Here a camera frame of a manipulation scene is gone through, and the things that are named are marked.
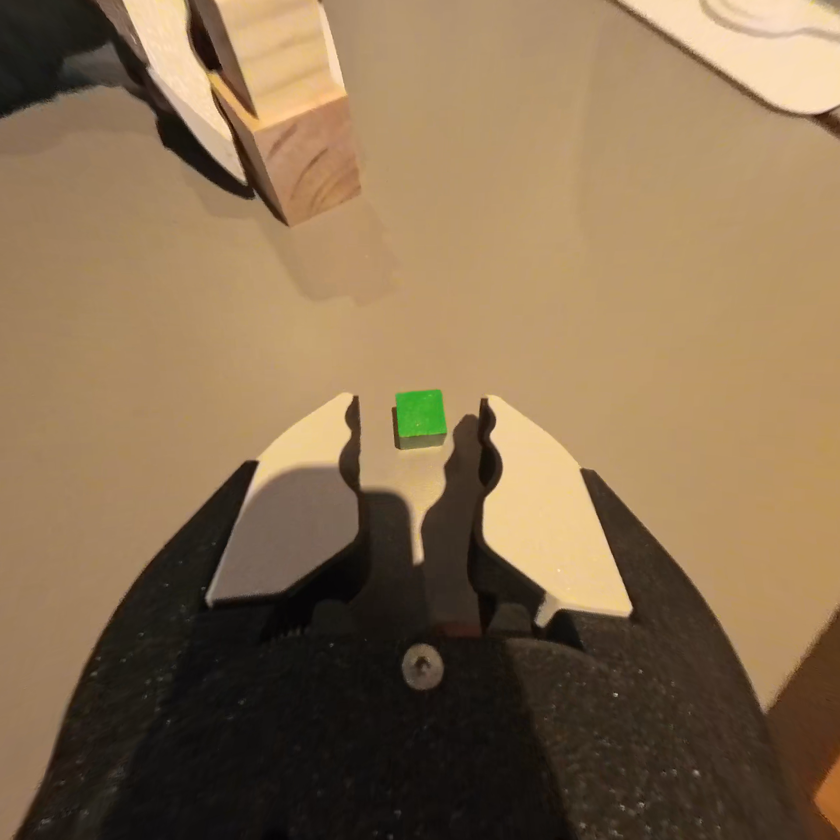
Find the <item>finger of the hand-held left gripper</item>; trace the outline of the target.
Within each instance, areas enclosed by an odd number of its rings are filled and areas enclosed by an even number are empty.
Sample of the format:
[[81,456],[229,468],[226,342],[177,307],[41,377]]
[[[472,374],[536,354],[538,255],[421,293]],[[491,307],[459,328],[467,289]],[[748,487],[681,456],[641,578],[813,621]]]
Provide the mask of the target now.
[[320,17],[320,24],[322,28],[325,49],[328,56],[329,73],[331,79],[336,86],[338,86],[343,92],[346,92],[338,51],[334,43],[333,34],[327,16],[327,11],[324,7],[323,1],[318,1],[318,13]]
[[154,86],[204,151],[245,186],[247,176],[232,131],[191,41],[188,2],[126,1],[123,6]]

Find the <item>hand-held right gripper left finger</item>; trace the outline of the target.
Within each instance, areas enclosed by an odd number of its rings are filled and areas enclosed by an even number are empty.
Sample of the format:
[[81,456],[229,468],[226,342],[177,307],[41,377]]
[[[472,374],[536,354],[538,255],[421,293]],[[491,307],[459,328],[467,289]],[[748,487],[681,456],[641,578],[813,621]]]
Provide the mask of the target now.
[[206,605],[287,595],[361,534],[361,411],[342,392],[257,458]]

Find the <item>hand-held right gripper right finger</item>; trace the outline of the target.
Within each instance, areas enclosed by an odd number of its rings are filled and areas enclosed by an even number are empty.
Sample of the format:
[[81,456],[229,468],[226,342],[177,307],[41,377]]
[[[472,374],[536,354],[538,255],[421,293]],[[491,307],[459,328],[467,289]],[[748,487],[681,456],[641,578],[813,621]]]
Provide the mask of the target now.
[[627,619],[633,605],[578,461],[498,395],[480,408],[486,456],[476,547],[511,570],[536,627],[557,613]]

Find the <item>large wooden cube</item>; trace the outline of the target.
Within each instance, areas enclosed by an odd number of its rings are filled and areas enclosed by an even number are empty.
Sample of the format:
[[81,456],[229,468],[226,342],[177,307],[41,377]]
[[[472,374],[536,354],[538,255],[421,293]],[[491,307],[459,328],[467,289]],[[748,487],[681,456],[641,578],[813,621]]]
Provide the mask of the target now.
[[252,185],[287,225],[361,192],[347,92],[329,73],[316,1],[204,2],[210,73]]

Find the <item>small green wooden cube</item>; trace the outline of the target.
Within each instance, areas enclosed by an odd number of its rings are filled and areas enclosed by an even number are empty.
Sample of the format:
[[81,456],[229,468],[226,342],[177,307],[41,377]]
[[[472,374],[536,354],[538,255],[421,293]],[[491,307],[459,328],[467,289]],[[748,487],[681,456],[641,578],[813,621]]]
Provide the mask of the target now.
[[446,440],[444,396],[439,389],[396,393],[393,418],[400,450],[437,448]]

